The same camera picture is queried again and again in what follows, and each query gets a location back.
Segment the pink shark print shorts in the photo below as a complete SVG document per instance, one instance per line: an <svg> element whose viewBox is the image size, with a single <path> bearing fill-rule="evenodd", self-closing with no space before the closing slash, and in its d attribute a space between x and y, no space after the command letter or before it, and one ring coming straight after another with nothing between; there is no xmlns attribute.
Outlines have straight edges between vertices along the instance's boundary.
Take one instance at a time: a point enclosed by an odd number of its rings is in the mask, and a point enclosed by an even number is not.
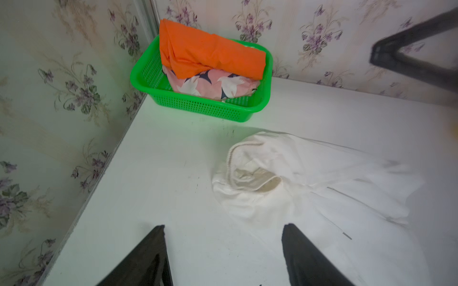
<svg viewBox="0 0 458 286"><path fill-rule="evenodd" d="M193 77L179 79L166 66L162 67L174 92L210 100L224 101L254 94L260 81L239 76L223 70L207 70Z"/></svg>

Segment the white cloth garment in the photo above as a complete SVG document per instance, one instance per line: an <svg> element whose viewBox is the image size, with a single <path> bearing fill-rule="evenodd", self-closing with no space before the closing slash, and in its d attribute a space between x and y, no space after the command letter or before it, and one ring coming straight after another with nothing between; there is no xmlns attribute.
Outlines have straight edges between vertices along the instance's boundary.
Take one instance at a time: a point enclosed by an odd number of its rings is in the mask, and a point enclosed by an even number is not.
<svg viewBox="0 0 458 286"><path fill-rule="evenodd" d="M407 222L423 183L404 164L273 132L233 145L212 178L227 214L271 251L294 224L357 286L431 285Z"/></svg>

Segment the orange shorts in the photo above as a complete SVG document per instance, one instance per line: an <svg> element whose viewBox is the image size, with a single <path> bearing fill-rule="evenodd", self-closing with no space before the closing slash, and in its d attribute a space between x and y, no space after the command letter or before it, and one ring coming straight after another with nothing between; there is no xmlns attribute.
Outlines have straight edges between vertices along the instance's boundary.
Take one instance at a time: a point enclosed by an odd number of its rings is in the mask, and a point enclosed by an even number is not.
<svg viewBox="0 0 458 286"><path fill-rule="evenodd" d="M159 51L179 79L217 69L260 81L266 66L263 51L167 19L160 22Z"/></svg>

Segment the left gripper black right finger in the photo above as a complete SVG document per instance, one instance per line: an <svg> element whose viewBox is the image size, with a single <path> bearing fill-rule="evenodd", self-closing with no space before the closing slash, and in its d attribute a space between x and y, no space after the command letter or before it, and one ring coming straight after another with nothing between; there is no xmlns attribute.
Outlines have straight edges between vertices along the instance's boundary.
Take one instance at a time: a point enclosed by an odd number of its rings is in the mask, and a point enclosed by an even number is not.
<svg viewBox="0 0 458 286"><path fill-rule="evenodd" d="M292 286L353 286L294 224L284 226L281 243Z"/></svg>

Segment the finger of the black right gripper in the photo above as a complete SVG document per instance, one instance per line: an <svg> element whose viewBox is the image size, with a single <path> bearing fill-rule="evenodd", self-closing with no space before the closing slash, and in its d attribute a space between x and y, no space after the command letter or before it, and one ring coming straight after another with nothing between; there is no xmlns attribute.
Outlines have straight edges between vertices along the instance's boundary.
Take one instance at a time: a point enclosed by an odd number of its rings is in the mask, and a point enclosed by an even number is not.
<svg viewBox="0 0 458 286"><path fill-rule="evenodd" d="M458 10L454 8L376 42L372 46L369 62L376 67L411 77L450 92L457 92L457 70L446 69L401 53L401 49L405 46L457 27Z"/></svg>

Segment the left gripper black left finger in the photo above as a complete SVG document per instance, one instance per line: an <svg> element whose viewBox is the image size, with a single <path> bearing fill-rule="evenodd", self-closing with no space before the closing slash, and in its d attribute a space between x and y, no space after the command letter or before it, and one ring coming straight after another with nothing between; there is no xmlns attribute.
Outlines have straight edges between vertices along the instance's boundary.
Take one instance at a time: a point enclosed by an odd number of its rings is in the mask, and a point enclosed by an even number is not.
<svg viewBox="0 0 458 286"><path fill-rule="evenodd" d="M155 226L99 286L173 286L165 227Z"/></svg>

